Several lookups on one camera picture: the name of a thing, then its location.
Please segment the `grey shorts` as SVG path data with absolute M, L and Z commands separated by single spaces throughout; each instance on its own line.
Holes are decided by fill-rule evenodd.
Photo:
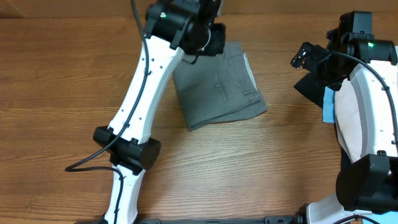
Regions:
M 240 42 L 227 42 L 214 57 L 184 55 L 174 83 L 187 128 L 254 118 L 268 110 Z

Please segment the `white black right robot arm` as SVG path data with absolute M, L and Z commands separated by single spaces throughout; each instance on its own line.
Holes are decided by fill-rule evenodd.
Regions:
M 307 74 L 295 89 L 323 109 L 331 90 L 342 165 L 335 193 L 302 205 L 292 223 L 371 221 L 397 210 L 397 46 L 377 40 L 373 16 L 343 14 L 326 47 L 304 42 L 291 64 Z

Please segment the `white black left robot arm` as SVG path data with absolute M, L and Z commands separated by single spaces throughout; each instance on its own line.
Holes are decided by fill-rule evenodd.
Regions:
M 172 72 L 185 54 L 223 53 L 225 26 L 214 22 L 221 0 L 157 1 L 146 11 L 142 50 L 124 101 L 108 126 L 93 139 L 110 153 L 114 172 L 108 211 L 100 223 L 134 223 L 143 176 L 156 161 L 161 143 L 152 123 Z

